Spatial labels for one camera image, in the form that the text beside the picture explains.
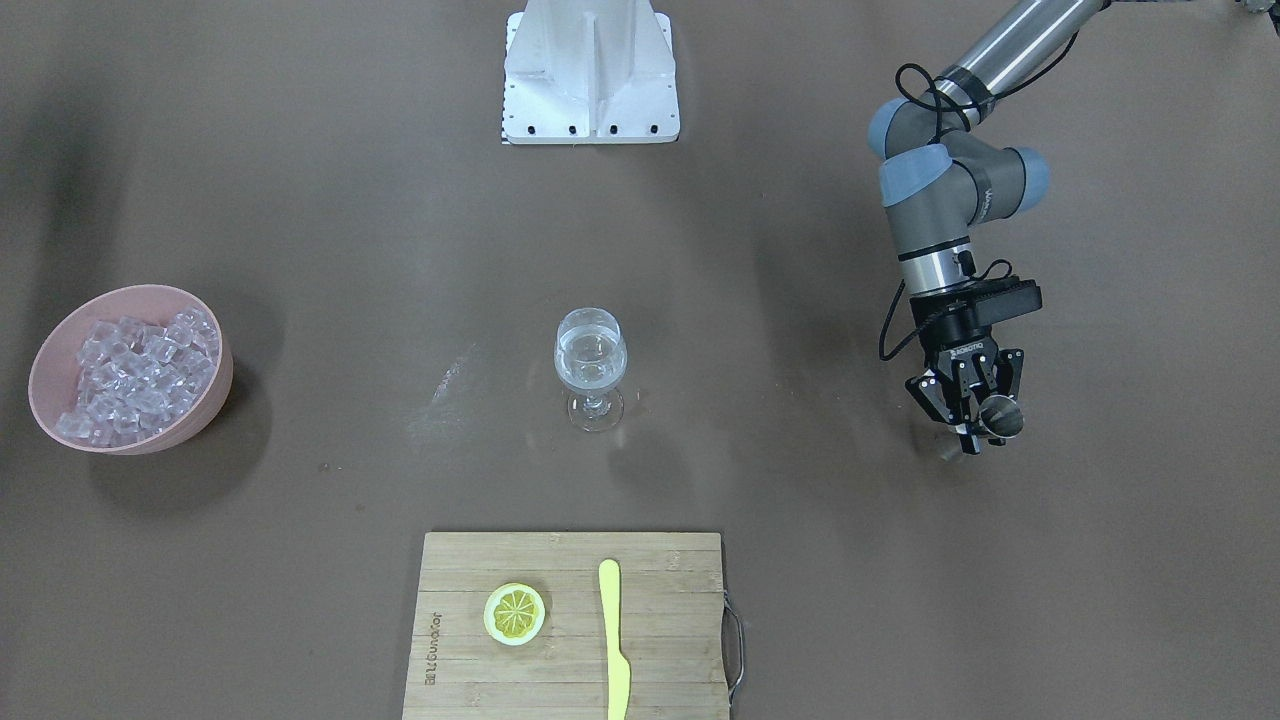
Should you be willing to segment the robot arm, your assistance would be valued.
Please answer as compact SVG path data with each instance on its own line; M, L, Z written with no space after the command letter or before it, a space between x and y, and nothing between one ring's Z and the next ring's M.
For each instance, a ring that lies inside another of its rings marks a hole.
M1021 433L1025 355L1001 347L995 328L1043 305L1041 287L1007 260L977 265L972 232L1032 210L1050 187L1039 152L992 146L974 129L1001 101L1055 68L1105 8L1103 1L1016 3L943 72L902 65L925 87L919 94L901 88L868 128L902 275L893 301L908 302L914 323L904 341L877 351L888 361L909 343L920 346L923 368L906 380L906 391L968 455Z

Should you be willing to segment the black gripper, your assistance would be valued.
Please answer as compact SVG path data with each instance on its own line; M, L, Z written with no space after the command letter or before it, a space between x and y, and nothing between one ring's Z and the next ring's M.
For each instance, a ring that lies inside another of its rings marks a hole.
M925 369L905 389L925 415L957 438L965 455L980 454L974 404L986 398L986 438L1004 446L1025 427L1019 404L1024 352L1001 348L993 327L974 327L959 300L913 300Z

